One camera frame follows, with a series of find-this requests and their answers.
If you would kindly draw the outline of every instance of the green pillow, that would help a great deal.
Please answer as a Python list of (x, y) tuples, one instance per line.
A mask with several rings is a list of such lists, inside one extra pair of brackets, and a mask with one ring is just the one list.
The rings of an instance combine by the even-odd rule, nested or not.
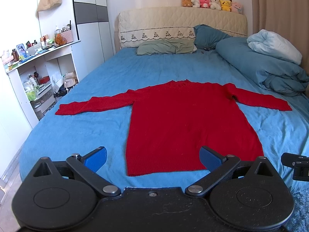
[(230, 35), (205, 24), (195, 26), (194, 32), (196, 36), (194, 44), (198, 49), (202, 50), (215, 49), (220, 40), (231, 37)]
[(137, 49), (137, 55), (184, 54), (194, 50), (191, 39), (162, 39), (145, 41)]

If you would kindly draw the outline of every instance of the curtain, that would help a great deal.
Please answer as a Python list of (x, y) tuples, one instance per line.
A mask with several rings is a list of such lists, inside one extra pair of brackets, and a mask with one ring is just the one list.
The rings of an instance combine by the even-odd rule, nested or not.
[(309, 0), (252, 0), (252, 10), (253, 33), (266, 29), (288, 39), (309, 74)]

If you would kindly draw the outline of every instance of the plush toy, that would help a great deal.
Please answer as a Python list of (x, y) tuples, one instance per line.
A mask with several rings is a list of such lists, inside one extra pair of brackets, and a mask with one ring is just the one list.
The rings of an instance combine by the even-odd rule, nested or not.
[(182, 0), (181, 1), (181, 6), (183, 6), (183, 7), (192, 7), (193, 4), (192, 4), (191, 0)]
[(200, 7), (201, 8), (210, 8), (211, 5), (209, 4), (211, 0), (200, 0)]
[(232, 2), (231, 12), (242, 14), (244, 13), (244, 6), (238, 2)]
[(211, 5), (211, 9), (217, 9), (217, 10), (222, 9), (219, 0), (211, 0), (209, 4)]
[(222, 10), (231, 11), (232, 0), (219, 0), (219, 1), (220, 1)]
[(191, 2), (193, 3), (193, 7), (195, 7), (195, 8), (200, 7), (200, 1), (199, 0), (191, 0)]

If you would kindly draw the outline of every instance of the tile floor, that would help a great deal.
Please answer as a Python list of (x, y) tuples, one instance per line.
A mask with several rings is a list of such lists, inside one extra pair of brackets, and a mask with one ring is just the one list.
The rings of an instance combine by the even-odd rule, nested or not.
[(20, 185), (18, 165), (4, 188), (6, 194), (0, 205), (0, 232), (16, 232), (20, 228), (11, 208), (12, 199)]

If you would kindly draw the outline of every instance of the red sweater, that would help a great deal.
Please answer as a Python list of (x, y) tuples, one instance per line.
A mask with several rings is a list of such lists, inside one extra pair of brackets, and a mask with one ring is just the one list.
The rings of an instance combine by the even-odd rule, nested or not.
[(56, 115), (102, 112), (133, 105), (126, 148), (129, 176), (205, 169), (199, 150), (208, 146), (242, 160), (263, 155), (262, 144), (236, 101), (249, 106), (291, 111), (271, 95), (234, 84), (171, 81), (128, 90), (112, 97), (61, 104)]

